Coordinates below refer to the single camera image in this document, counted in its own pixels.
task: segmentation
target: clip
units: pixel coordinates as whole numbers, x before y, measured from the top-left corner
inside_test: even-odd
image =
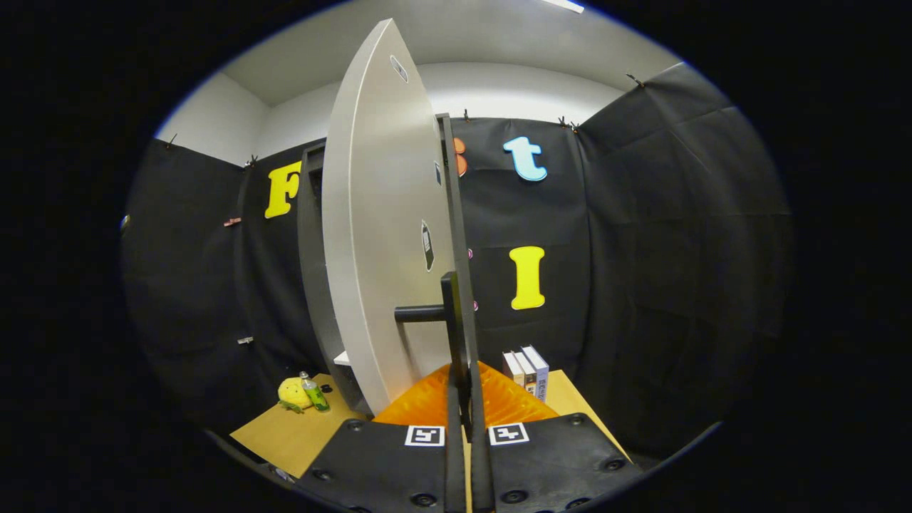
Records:
[[[631,74],[629,74],[629,73],[625,73],[625,75],[627,75],[628,77],[630,77],[630,79],[632,79],[634,82],[636,82],[641,88],[644,88],[644,87],[645,87],[645,85],[643,84],[643,82],[640,82],[639,80],[637,80],[637,78],[634,77],[633,75],[631,75]]]

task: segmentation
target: white book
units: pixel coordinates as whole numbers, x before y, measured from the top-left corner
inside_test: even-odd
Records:
[[[548,372],[550,371],[548,362],[532,346],[524,347],[523,354],[535,369],[535,397],[544,403],[544,399],[548,396]]]
[[[507,351],[503,354],[503,373],[519,386],[525,386],[525,373],[523,372],[523,368],[519,366],[519,362],[516,361],[516,356],[513,355],[511,351]]]
[[[523,375],[525,378],[525,383],[523,387],[528,391],[532,396],[538,397],[535,395],[535,384],[538,382],[538,374],[535,373],[535,368],[529,363],[529,359],[525,357],[525,354],[520,352],[515,352],[513,354],[516,356],[516,361],[519,362],[519,366],[523,368]]]

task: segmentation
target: white shelf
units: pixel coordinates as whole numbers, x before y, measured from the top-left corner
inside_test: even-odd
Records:
[[[336,365],[347,365],[351,367],[351,361],[348,361],[348,351],[342,351],[342,354],[333,359]]]

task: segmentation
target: ceiling light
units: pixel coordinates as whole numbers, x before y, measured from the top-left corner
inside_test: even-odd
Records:
[[[542,1],[547,2],[548,4],[557,5],[558,7],[563,7],[564,9],[570,9],[571,11],[573,11],[577,14],[582,13],[583,9],[585,9],[585,7],[583,7],[582,5],[577,5],[577,4],[574,4],[573,2],[568,2],[567,0],[542,0]]]

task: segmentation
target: white ceiling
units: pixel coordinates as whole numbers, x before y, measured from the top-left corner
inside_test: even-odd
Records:
[[[550,69],[624,91],[680,59],[593,8],[541,0],[351,0],[243,53],[228,77],[270,107],[340,81],[361,42],[393,18],[415,64],[492,62]]]

